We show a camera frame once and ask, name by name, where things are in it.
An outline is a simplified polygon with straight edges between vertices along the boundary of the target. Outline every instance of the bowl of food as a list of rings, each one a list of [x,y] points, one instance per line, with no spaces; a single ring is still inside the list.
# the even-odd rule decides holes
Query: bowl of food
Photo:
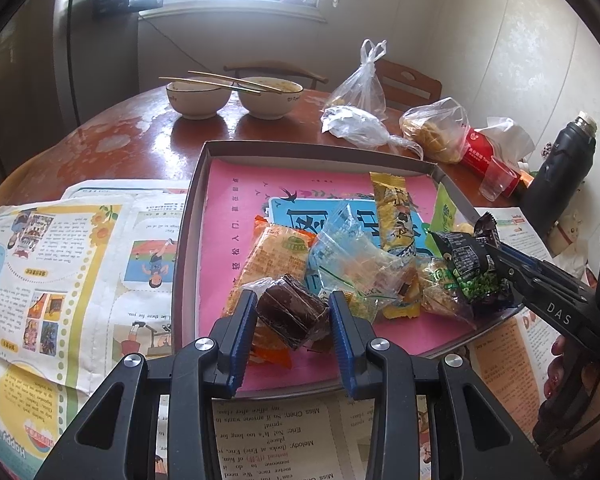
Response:
[[[302,85],[288,81],[286,79],[277,79],[275,77],[245,77],[243,85],[245,88],[260,90],[260,95],[249,94],[247,92],[238,92],[238,97],[242,106],[247,108],[249,114],[259,119],[273,120],[288,114],[300,102],[302,95]],[[273,86],[282,90],[282,93],[263,91],[262,88],[250,86],[248,83],[258,83],[266,86]]]
[[[212,77],[196,77],[197,80],[222,83]],[[186,119],[200,120],[213,117],[222,108],[229,97],[231,89],[204,83],[187,83],[173,81],[167,85],[167,97],[174,110]]]

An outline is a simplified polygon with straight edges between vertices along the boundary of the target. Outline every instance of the wooden table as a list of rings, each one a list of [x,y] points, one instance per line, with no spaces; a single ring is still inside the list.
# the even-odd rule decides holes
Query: wooden table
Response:
[[[326,97],[324,92],[306,90],[288,116],[264,121],[248,115],[234,93],[218,116],[190,121],[171,108],[164,88],[149,90],[105,110],[39,156],[24,184],[5,198],[5,203],[56,200],[68,186],[92,178],[188,179],[206,140],[351,146],[320,132],[320,109]],[[387,113],[387,128],[399,134],[400,112],[388,109]],[[408,150],[404,155],[414,156]],[[478,192],[477,175],[464,166],[442,166],[474,206],[491,205]],[[510,201],[499,198],[493,205],[507,206]]]

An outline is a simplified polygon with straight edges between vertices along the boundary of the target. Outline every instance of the hand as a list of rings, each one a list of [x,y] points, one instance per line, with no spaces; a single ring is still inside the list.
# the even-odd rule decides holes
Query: hand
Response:
[[[558,386],[562,382],[564,378],[564,367],[562,365],[562,354],[564,352],[564,345],[567,342],[565,336],[560,335],[558,339],[555,340],[553,346],[551,347],[551,353],[557,356],[547,368],[547,374],[549,375],[548,379],[544,383],[544,396],[547,399],[550,399],[551,396],[555,393]],[[582,374],[580,379],[582,380],[582,384],[586,392],[590,395],[593,390],[593,386],[596,384],[596,380],[600,375],[600,364],[597,363],[589,363],[582,369]]]
[[[556,356],[556,358],[551,361],[547,368],[548,379],[544,383],[544,396],[549,399],[553,394],[556,393],[558,386],[562,382],[564,378],[564,367],[562,364],[562,354],[564,352],[564,346],[566,343],[566,338],[564,336],[558,336],[558,339],[555,340],[551,353]],[[580,375],[580,379],[582,380],[582,385],[584,386],[585,391],[590,396],[593,390],[593,387],[598,380],[600,375],[600,364],[599,363],[589,363],[583,369]],[[574,428],[577,430],[578,428],[587,424],[590,420],[592,420],[598,413],[600,413],[600,384],[598,385],[593,398],[587,408],[587,411],[582,416],[580,422]],[[563,453],[561,457],[558,459],[563,465],[569,465],[577,462],[582,459],[585,453],[600,439],[600,421],[595,426],[590,428],[588,431],[583,433],[581,436],[571,440],[563,447]]]

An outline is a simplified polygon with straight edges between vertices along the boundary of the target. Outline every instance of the wooden chair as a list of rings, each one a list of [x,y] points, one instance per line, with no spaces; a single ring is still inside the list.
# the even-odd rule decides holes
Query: wooden chair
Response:
[[[11,173],[7,178],[5,178],[0,184],[0,206],[7,205],[9,200],[11,199],[11,195],[13,194],[18,186],[24,182],[27,175],[29,174],[29,170],[33,167],[35,161],[43,154],[46,153],[45,150],[42,153],[37,154],[36,156],[32,156],[27,162],[24,162],[20,166],[18,166],[13,173]]]
[[[322,84],[327,84],[329,79],[316,74],[314,72],[309,72],[304,68],[300,68],[292,63],[287,63],[285,61],[275,61],[275,60],[264,60],[264,61],[251,61],[245,63],[235,63],[231,65],[225,65],[225,72],[234,72],[234,77],[240,77],[240,72],[242,70],[249,70],[250,72],[260,72],[262,74],[267,75],[286,75],[286,76],[298,76],[305,77],[311,80],[311,90],[315,90],[315,86],[320,82]]]
[[[378,59],[376,75],[386,100],[405,105],[405,109],[429,105],[440,100],[442,83],[408,66]],[[391,85],[388,80],[398,85]]]

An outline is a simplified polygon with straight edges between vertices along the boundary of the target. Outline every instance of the refrigerator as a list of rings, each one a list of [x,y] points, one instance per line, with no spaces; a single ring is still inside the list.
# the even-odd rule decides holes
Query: refrigerator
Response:
[[[138,14],[93,0],[26,0],[0,33],[0,183],[23,162],[138,93]]]

